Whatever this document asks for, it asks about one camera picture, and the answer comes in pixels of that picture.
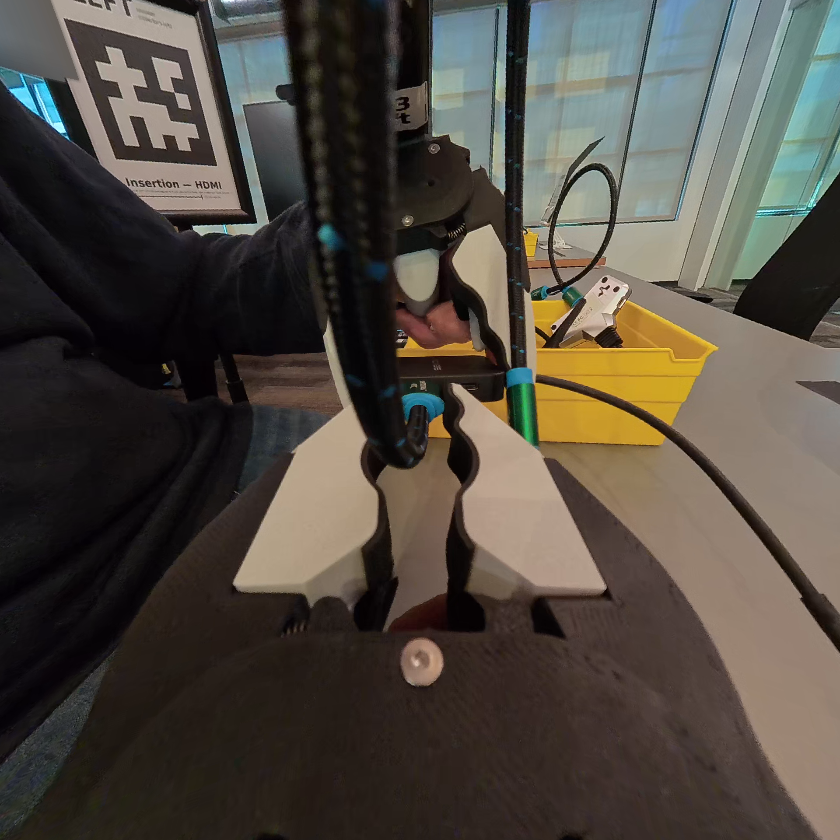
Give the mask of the black wall screen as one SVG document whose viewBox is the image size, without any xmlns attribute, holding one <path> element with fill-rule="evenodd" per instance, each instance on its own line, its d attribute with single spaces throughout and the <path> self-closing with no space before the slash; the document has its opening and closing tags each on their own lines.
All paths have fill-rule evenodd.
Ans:
<svg viewBox="0 0 840 840">
<path fill-rule="evenodd" d="M 308 197 L 295 108 L 281 100 L 244 105 L 259 188 L 269 221 Z"/>
</svg>

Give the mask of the braided HDMI cable green plugs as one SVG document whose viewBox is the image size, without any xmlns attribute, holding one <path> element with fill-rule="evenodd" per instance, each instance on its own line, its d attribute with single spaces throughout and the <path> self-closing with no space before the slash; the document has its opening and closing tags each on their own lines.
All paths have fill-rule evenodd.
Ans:
<svg viewBox="0 0 840 840">
<path fill-rule="evenodd" d="M 284 2 L 283 7 L 315 237 L 312 267 L 324 319 L 331 322 L 367 443 L 385 464 L 412 468 L 425 454 L 433 415 L 426 409 L 421 427 L 421 410 L 404 407 L 397 371 L 396 3 Z M 505 189 L 498 191 L 504 202 L 510 333 L 521 342 L 526 331 L 520 290 L 530 289 L 522 238 L 530 3 L 509 2 L 507 23 L 505 104 L 512 110 L 505 121 Z M 525 351 L 518 353 L 504 370 L 508 422 L 537 445 L 536 373 Z"/>
<path fill-rule="evenodd" d="M 591 258 L 590 262 L 586 264 L 577 275 L 573 276 L 569 280 L 562 280 L 560 277 L 560 267 L 557 263 L 557 259 L 554 255 L 554 235 L 557 228 L 558 218 L 560 215 L 560 210 L 563 207 L 563 204 L 571 192 L 572 188 L 576 186 L 577 182 L 584 178 L 586 175 L 596 173 L 601 175 L 605 180 L 607 190 L 609 192 L 610 198 L 610 212 L 607 218 L 606 223 L 606 230 L 604 237 L 602 239 L 601 245 L 599 246 L 598 250 L 594 253 L 593 257 Z M 546 301 L 548 299 L 553 298 L 561 298 L 566 301 L 570 306 L 573 306 L 579 300 L 582 299 L 581 294 L 578 291 L 573 292 L 572 288 L 574 284 L 582 279 L 585 275 L 587 275 L 590 271 L 594 268 L 598 267 L 600 260 L 605 255 L 607 247 L 612 241 L 614 230 L 616 227 L 617 221 L 617 211 L 618 205 L 620 203 L 620 194 L 616 182 L 616 178 L 612 170 L 605 164 L 601 162 L 592 162 L 589 164 L 584 164 L 582 167 L 575 169 L 572 174 L 567 175 L 565 181 L 563 182 L 560 194 L 558 199 L 553 207 L 553 210 L 549 216 L 549 232 L 548 238 L 546 242 L 547 246 L 547 253 L 549 258 L 549 267 L 551 268 L 553 278 L 555 283 L 553 286 L 543 286 L 531 292 L 531 299 L 534 301 Z"/>
</svg>

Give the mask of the black USB hub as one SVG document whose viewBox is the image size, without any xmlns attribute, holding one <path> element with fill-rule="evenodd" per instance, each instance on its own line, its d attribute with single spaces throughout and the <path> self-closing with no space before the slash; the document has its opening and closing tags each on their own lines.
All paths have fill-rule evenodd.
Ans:
<svg viewBox="0 0 840 840">
<path fill-rule="evenodd" d="M 460 385 L 481 403 L 505 395 L 506 374 L 484 355 L 422 355 L 397 358 L 404 395 L 444 398 L 446 385 Z"/>
</svg>

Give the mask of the background desk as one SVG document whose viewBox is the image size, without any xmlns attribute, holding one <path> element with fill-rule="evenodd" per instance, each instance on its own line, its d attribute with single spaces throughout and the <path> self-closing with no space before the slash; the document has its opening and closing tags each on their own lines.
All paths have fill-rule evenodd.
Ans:
<svg viewBox="0 0 840 840">
<path fill-rule="evenodd" d="M 593 259 L 593 254 L 582 248 L 569 246 L 554 251 L 555 265 L 562 270 L 585 268 Z M 528 256 L 528 266 L 533 269 L 550 268 L 550 255 L 546 248 L 536 246 Z"/>
</svg>

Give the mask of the person's dark hoodie torso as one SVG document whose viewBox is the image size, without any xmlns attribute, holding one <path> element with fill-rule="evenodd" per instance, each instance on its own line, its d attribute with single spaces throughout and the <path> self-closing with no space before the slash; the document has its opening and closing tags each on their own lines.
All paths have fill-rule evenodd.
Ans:
<svg viewBox="0 0 840 840">
<path fill-rule="evenodd" d="M 2 759 L 234 488 L 244 412 L 102 359 L 209 349 L 229 245 L 177 232 L 2 89 Z"/>
</svg>

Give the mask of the yellow plastic bin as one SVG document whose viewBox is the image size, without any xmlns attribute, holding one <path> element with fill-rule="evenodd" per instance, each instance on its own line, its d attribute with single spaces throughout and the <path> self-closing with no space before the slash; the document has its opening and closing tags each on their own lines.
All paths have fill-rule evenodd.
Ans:
<svg viewBox="0 0 840 840">
<path fill-rule="evenodd" d="M 708 341 L 627 302 L 617 314 L 619 349 L 582 342 L 545 350 L 535 338 L 537 373 L 622 398 L 672 424 L 708 358 Z M 590 397 L 537 384 L 542 443 L 658 446 L 664 436 L 636 418 Z"/>
</svg>

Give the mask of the person's left hand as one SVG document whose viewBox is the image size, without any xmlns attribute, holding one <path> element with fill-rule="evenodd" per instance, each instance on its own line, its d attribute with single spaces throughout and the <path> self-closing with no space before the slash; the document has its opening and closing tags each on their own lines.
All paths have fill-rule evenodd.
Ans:
<svg viewBox="0 0 840 840">
<path fill-rule="evenodd" d="M 395 322 L 410 340 L 426 350 L 471 342 L 469 321 L 459 317 L 452 301 L 438 303 L 422 317 L 398 307 Z"/>
</svg>

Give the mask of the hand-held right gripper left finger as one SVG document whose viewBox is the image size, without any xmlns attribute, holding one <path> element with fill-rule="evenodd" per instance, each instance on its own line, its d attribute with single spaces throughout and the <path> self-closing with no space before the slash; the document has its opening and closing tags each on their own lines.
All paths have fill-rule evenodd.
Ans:
<svg viewBox="0 0 840 840">
<path fill-rule="evenodd" d="M 233 581 L 244 594 L 340 599 L 383 627 L 397 578 L 384 469 L 350 407 L 297 447 Z"/>
</svg>

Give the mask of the person's left forearm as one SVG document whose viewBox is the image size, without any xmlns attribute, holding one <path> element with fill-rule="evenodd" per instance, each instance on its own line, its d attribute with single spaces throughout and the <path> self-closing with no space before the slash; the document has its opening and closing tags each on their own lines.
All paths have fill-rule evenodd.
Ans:
<svg viewBox="0 0 840 840">
<path fill-rule="evenodd" d="M 179 354 L 271 356 L 325 350 L 309 263 L 313 232 L 299 202 L 254 234 L 177 232 L 162 217 L 137 217 L 142 234 L 142 331 L 132 351 L 164 361 Z"/>
</svg>

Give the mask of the background wooden stand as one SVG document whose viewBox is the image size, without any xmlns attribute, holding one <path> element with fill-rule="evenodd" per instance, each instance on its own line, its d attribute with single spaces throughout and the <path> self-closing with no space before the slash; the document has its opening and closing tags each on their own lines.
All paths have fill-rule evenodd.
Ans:
<svg viewBox="0 0 840 840">
<path fill-rule="evenodd" d="M 592 141 L 589 143 L 583 151 L 570 163 L 568 166 L 565 174 L 558 180 L 556 186 L 553 189 L 552 195 L 548 201 L 548 204 L 540 218 L 540 228 L 538 233 L 538 248 L 543 251 L 548 250 L 548 243 L 549 243 L 549 228 L 550 228 L 550 220 L 553 215 L 553 210 L 557 205 L 557 202 L 560 199 L 560 194 L 571 179 L 572 175 L 577 172 L 582 165 L 587 162 L 589 156 L 593 153 L 593 151 L 597 148 L 597 146 L 603 142 L 604 137 L 601 137 L 597 140 Z"/>
</svg>

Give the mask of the framed paper sign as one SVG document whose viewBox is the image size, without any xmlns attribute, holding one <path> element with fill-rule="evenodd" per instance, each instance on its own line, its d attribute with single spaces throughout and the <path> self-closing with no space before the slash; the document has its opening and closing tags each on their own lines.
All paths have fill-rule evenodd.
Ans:
<svg viewBox="0 0 840 840">
<path fill-rule="evenodd" d="M 100 164 L 188 226 L 256 221 L 208 2 L 53 1 Z"/>
</svg>

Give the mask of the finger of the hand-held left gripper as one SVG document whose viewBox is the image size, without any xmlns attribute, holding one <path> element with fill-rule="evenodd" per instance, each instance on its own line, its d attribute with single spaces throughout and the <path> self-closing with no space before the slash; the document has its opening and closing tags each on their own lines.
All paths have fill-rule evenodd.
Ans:
<svg viewBox="0 0 840 840">
<path fill-rule="evenodd" d="M 360 427 L 361 423 L 355 412 L 354 406 L 350 398 L 348 386 L 344 379 L 343 369 L 340 363 L 337 345 L 333 336 L 333 328 L 329 319 L 326 321 L 325 329 L 323 331 L 323 341 L 325 351 L 328 357 L 332 381 L 339 395 L 342 413 L 347 415 L 353 415 L 353 417 L 355 418 L 356 426 Z"/>
<path fill-rule="evenodd" d="M 489 351 L 503 370 L 525 351 L 527 366 L 537 372 L 537 334 L 530 289 L 520 290 L 525 338 L 511 339 L 506 251 L 491 225 L 468 232 L 446 253 L 448 289 L 458 314 L 465 314 L 474 350 Z"/>
</svg>

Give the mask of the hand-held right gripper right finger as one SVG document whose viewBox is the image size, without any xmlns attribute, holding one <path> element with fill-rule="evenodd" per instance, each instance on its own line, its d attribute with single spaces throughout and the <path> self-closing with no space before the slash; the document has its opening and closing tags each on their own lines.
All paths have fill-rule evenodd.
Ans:
<svg viewBox="0 0 840 840">
<path fill-rule="evenodd" d="M 592 599 L 607 585 L 539 447 L 463 385 L 448 385 L 447 466 L 458 481 L 448 526 L 450 629 L 482 629 L 484 601 Z"/>
</svg>

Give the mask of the black HDMI switch box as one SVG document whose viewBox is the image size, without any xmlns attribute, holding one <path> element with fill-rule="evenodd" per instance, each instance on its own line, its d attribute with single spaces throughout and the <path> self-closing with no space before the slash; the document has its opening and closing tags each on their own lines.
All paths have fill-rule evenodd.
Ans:
<svg viewBox="0 0 840 840">
<path fill-rule="evenodd" d="M 617 331 L 616 318 L 631 294 L 626 282 L 603 276 L 552 324 L 544 349 L 568 348 L 582 341 L 608 350 L 621 349 L 623 340 Z"/>
</svg>

